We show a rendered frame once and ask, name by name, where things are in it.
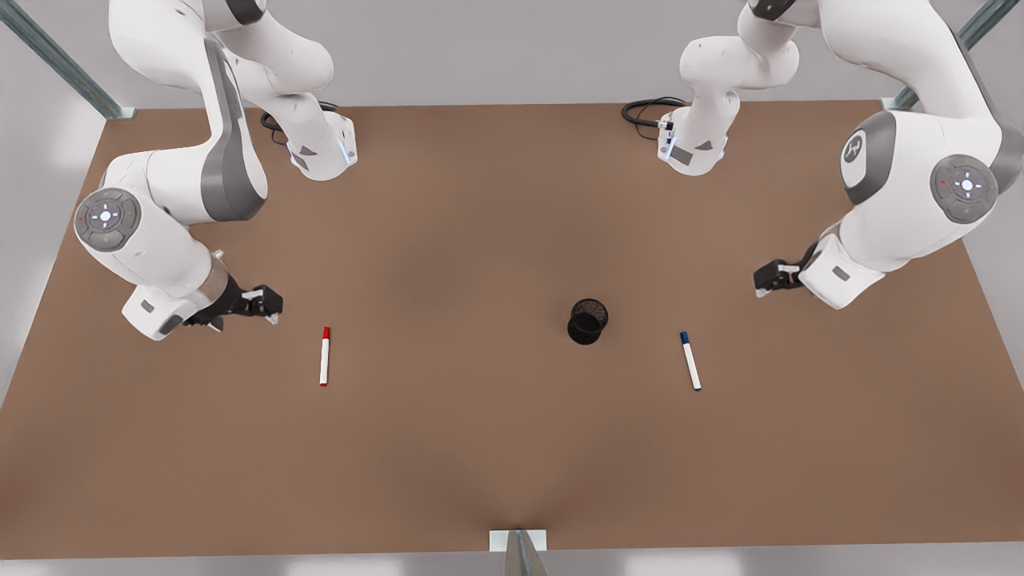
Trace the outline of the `blue capped white marker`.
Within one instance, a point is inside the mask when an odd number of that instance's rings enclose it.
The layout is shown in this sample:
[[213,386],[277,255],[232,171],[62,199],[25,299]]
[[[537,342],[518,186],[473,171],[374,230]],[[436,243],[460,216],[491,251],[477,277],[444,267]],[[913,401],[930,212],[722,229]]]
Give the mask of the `blue capped white marker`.
[[682,331],[680,333],[680,339],[684,356],[686,358],[687,369],[692,386],[694,387],[694,390],[702,390],[701,379],[699,378],[698,369],[696,369],[694,351],[692,349],[688,333],[686,331]]

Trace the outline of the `black mesh pen cup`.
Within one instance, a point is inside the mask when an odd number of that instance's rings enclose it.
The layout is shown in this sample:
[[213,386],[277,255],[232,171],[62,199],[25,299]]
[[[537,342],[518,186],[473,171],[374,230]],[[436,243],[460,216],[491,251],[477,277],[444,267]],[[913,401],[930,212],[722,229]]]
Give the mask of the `black mesh pen cup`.
[[593,344],[608,323],[608,310],[593,298],[578,300],[570,311],[567,333],[577,344]]

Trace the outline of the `silver frame post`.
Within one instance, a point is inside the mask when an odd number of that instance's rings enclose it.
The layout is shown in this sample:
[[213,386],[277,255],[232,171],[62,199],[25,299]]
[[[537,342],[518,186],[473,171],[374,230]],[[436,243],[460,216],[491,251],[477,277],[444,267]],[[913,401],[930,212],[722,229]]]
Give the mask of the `silver frame post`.
[[72,87],[93,109],[96,109],[106,120],[131,120],[136,114],[135,108],[125,108],[116,102],[105,89],[101,88],[92,77],[71,58],[51,36],[44,31],[36,20],[33,20],[16,0],[0,0],[0,22],[22,43],[46,63],[69,87]]
[[490,553],[504,553],[502,576],[548,576],[539,551],[548,550],[547,530],[494,530]]
[[985,0],[959,30],[932,14],[925,3],[900,5],[896,13],[898,37],[885,40],[885,47],[907,48],[882,72],[906,84],[895,98],[882,99],[887,110],[911,110],[915,102],[929,114],[965,118],[990,102],[986,89],[970,60],[973,47],[1001,22],[1021,0]]

